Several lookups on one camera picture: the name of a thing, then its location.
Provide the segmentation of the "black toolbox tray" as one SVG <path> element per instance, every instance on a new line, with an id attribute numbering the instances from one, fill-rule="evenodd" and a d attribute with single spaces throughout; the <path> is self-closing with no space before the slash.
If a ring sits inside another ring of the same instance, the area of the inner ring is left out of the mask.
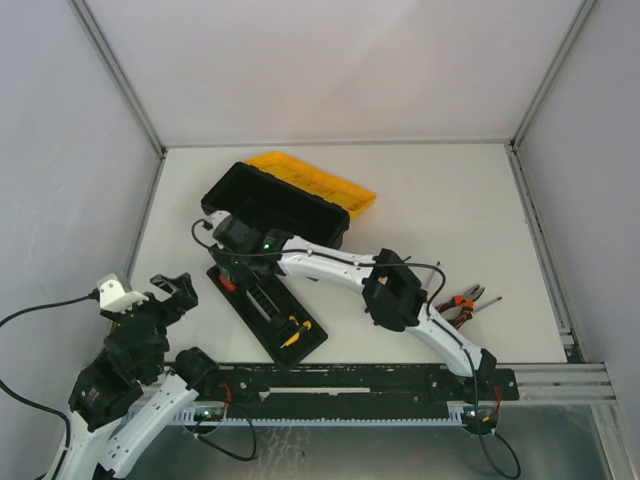
<path id="1" fill-rule="evenodd" d="M 290 370 L 296 367 L 328 339 L 326 331 L 277 276 L 268 275 L 257 282 L 235 284 L 237 289 L 231 293 L 221 285 L 218 280 L 220 275 L 223 274 L 216 265 L 207 271 L 209 280 L 279 369 Z M 299 321 L 310 320 L 312 328 L 304 332 L 298 342 L 281 349 L 280 345 L 295 331 L 294 324 L 288 320 L 290 315 L 294 315 Z"/>

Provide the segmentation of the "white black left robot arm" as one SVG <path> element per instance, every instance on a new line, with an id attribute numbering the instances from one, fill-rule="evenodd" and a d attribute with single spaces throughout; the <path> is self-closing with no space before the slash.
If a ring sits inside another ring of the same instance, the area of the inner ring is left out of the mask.
<path id="1" fill-rule="evenodd" d="M 165 367 L 169 326 L 199 303 L 190 275 L 150 282 L 167 298 L 135 291 L 116 274 L 98 281 L 100 313 L 116 328 L 76 379 L 69 424 L 46 478 L 126 478 L 156 436 L 218 379 L 219 365 L 197 347 Z"/>

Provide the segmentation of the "yellow black plastic toolbox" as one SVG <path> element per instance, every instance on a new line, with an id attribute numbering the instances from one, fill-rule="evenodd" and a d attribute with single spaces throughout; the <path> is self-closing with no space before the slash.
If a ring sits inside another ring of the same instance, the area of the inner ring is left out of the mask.
<path id="1" fill-rule="evenodd" d="M 207 215 L 225 210 L 263 232 L 285 230 L 338 248 L 351 221 L 375 200 L 362 186 L 274 151 L 234 163 L 201 208 Z"/>

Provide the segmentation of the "red handled screwdriver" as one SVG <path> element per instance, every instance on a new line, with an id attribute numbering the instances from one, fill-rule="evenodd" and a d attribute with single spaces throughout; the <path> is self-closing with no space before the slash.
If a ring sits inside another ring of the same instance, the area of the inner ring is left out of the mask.
<path id="1" fill-rule="evenodd" d="M 236 291 L 237 286 L 233 282 L 228 280 L 224 275 L 220 275 L 218 277 L 218 280 L 220 281 L 221 285 L 224 287 L 226 291 L 231 293 Z"/>

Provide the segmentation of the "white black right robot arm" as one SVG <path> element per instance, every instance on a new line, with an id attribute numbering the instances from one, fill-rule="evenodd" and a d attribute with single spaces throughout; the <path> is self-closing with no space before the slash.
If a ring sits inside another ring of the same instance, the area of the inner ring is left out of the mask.
<path id="1" fill-rule="evenodd" d="M 234 281 L 273 274 L 334 283 L 362 296 L 375 325 L 422 340 L 453 375 L 480 385 L 492 379 L 495 356 L 442 316 L 412 271 L 419 265 L 402 261 L 394 251 L 355 254 L 278 229 L 263 233 L 224 210 L 205 217 L 204 224 L 212 234 L 210 254 Z"/>

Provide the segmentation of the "yellow black small screwdriver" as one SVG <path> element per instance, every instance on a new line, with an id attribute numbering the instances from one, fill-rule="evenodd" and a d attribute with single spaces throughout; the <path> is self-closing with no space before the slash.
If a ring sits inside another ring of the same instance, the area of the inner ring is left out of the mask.
<path id="1" fill-rule="evenodd" d="M 294 324 L 295 331 L 280 345 L 281 349 L 290 347 L 291 345 L 298 342 L 302 334 L 312 328 L 312 323 L 310 320 L 299 321 L 294 315 L 290 315 L 288 320 Z"/>

